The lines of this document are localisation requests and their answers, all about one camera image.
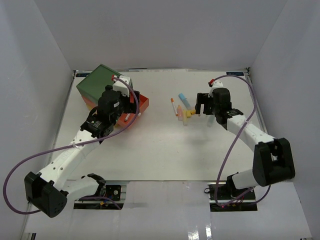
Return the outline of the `green highlighter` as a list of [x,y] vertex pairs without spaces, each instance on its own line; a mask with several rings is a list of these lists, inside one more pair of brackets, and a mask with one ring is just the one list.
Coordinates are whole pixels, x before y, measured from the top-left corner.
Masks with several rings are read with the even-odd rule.
[[208,120],[207,120],[207,126],[209,128],[211,128],[213,126],[214,122],[215,122],[215,116],[214,115],[210,115],[208,117]]

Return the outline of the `green drawer storage box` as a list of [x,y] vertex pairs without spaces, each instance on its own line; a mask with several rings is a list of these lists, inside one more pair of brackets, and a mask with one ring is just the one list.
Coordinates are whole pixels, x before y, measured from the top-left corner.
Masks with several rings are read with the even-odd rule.
[[112,86],[112,76],[119,77],[120,72],[109,68],[104,64],[100,64],[90,73],[88,72],[76,72],[76,78],[83,78],[76,88],[82,98],[97,105],[98,99],[102,96],[102,93],[106,90],[107,85]]

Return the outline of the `orange cap marker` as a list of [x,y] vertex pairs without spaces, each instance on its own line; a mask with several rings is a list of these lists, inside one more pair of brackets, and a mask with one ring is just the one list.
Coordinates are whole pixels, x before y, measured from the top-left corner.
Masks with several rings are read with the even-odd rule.
[[171,105],[172,105],[172,108],[173,108],[173,111],[174,111],[175,116],[178,116],[178,112],[177,112],[177,109],[176,109],[176,106],[175,106],[175,101],[174,101],[174,99],[171,98],[170,101],[171,101]]

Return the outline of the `orange red drawer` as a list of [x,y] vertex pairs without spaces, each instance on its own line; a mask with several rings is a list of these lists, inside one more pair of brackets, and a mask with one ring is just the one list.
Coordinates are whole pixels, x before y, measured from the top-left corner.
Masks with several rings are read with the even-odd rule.
[[[144,111],[148,108],[149,106],[149,98],[146,96],[142,95],[141,93],[139,94],[139,116],[144,113]],[[129,120],[127,122],[124,122],[125,117],[128,113],[123,113],[119,119],[116,122],[117,127],[126,127],[129,122],[134,118],[134,115],[136,114],[136,109],[133,110],[133,113],[131,113]]]

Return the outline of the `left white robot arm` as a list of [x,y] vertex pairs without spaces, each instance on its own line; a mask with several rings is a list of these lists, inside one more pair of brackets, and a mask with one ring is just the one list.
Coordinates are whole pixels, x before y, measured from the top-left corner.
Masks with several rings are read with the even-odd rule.
[[67,180],[76,167],[110,137],[123,114],[137,117],[140,112],[140,93],[116,82],[107,85],[98,104],[88,114],[70,145],[37,173],[24,178],[26,199],[50,218],[59,215],[68,201],[83,197],[99,200],[105,196],[105,180],[90,173],[73,183]]

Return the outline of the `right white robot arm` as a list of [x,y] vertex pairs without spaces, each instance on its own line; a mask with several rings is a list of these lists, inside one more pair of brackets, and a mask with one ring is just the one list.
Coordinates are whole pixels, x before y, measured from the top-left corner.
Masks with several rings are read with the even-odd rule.
[[252,168],[227,177],[218,190],[236,200],[244,190],[266,187],[291,180],[296,176],[292,149],[286,138],[275,138],[250,123],[245,115],[232,107],[230,91],[219,87],[210,93],[198,93],[196,114],[214,116],[225,130],[235,134],[253,152]]

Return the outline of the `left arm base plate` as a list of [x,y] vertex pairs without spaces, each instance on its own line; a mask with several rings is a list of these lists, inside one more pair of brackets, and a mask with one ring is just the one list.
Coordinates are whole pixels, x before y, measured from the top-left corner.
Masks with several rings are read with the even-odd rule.
[[121,199],[121,191],[121,185],[107,184],[101,189],[100,195],[113,201],[119,201]]

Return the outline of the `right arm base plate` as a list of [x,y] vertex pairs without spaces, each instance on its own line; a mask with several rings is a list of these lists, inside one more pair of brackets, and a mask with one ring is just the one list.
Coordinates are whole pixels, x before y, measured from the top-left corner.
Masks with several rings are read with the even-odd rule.
[[[232,203],[227,206],[219,206],[215,200],[215,184],[208,184],[203,192],[209,198],[209,207],[212,213],[223,213],[223,212],[255,212],[258,210],[256,203],[256,195],[252,189],[248,193],[242,195],[240,198],[234,200]],[[218,188],[217,201],[224,205],[227,202],[235,199],[247,189],[236,190],[234,193],[230,193],[225,186]]]

